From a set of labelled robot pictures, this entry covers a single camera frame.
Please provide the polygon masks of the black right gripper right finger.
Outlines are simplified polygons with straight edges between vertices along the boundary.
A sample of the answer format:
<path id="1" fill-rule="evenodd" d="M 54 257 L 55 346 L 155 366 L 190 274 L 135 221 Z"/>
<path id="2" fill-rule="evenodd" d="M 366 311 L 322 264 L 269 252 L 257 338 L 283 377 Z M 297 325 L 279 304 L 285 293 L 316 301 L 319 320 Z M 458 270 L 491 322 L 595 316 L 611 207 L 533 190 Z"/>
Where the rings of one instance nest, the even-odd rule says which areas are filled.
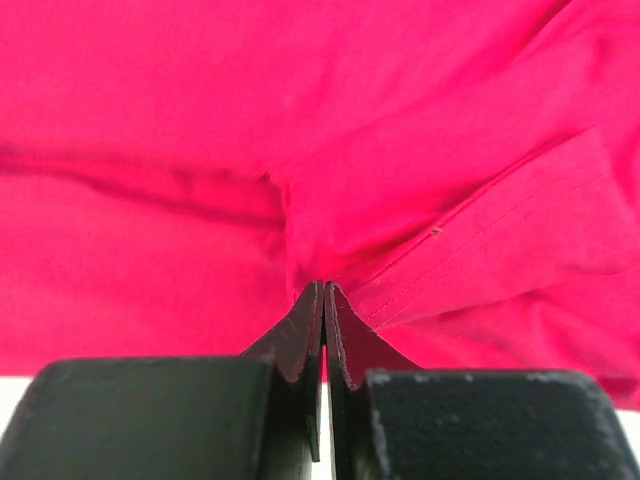
<path id="1" fill-rule="evenodd" d="M 560 370 L 428 370 L 324 290 L 337 479 L 635 479 L 613 405 Z"/>

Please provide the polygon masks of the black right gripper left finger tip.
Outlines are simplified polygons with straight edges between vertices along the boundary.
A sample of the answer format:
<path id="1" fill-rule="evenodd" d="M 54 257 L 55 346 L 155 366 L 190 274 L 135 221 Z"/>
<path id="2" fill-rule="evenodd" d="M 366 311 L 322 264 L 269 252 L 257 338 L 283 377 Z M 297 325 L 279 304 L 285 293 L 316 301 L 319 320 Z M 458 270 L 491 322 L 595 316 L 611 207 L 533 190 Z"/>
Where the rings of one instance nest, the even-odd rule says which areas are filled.
<path id="1" fill-rule="evenodd" d="M 74 359 L 33 379 L 5 479 L 307 479 L 320 456 L 321 282 L 236 356 Z"/>

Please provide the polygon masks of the magenta pink t-shirt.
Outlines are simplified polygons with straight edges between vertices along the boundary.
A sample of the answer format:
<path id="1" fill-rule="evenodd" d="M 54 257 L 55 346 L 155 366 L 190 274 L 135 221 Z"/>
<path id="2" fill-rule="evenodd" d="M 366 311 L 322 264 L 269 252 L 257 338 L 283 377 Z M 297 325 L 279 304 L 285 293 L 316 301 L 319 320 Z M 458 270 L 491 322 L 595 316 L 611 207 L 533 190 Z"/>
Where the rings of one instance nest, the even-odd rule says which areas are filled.
<path id="1" fill-rule="evenodd" d="M 637 409 L 638 3 L 2 3 L 3 374 L 237 353 L 315 280 Z"/>

